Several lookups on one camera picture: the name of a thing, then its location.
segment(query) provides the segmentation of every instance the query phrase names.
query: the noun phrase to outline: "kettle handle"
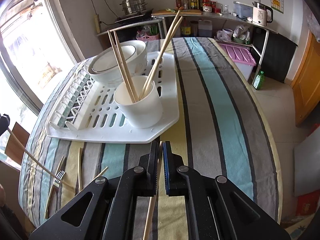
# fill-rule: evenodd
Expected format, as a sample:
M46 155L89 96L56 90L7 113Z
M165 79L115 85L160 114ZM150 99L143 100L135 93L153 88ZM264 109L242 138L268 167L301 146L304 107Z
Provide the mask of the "kettle handle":
M270 13L271 13L270 21L267 21L267 23L271 23L271 22L273 21L273 10L272 10L271 7L269 7L269 6L266 6L266 10L269 10Z

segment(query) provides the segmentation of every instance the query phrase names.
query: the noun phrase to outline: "silver bolt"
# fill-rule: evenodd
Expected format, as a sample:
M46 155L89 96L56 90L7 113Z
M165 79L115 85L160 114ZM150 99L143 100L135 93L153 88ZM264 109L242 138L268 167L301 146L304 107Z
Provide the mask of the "silver bolt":
M97 184L103 184L106 182L106 178L105 177L97 177L95 180L95 183Z
M141 173L141 172L143 172L143 167L137 166L137 167L135 167L135 168L133 169L133 171L134 171L135 173Z
M219 176L219 177L217 177L217 181L219 183L226 183L227 182L227 178L225 176Z
M181 172L187 172L189 170L188 166L185 166L185 165L180 166L178 169Z

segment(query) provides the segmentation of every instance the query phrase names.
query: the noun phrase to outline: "pink storage box lid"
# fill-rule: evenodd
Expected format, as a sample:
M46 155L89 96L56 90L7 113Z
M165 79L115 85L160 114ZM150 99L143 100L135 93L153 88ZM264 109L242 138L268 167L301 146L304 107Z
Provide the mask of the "pink storage box lid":
M219 45L225 50L225 52L227 52L233 62L243 63L250 66L256 65L256 61L247 49L227 44Z

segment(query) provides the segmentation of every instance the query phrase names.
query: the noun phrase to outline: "tile floor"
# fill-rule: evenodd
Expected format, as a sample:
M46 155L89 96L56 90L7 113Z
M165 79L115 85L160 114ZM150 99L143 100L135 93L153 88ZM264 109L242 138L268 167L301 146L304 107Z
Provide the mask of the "tile floor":
M293 196L293 148L306 138L312 121L295 126L293 93L289 85L266 78L261 90L251 87L268 119L278 150L283 180L282 218L291 217L297 205L297 198Z

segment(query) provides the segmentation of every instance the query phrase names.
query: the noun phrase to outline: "cutting board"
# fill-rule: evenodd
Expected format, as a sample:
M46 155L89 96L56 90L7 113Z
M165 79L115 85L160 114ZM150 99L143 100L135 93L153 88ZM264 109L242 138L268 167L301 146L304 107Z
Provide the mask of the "cutting board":
M202 11L200 10L189 10L189 11L181 11L182 14L193 14L193 15L202 15ZM170 12L170 11L166 11L166 10L159 10L156 11L155 13L152 14L152 16L159 16L159 15L168 15L168 14L172 14L175 15L176 13L174 12Z

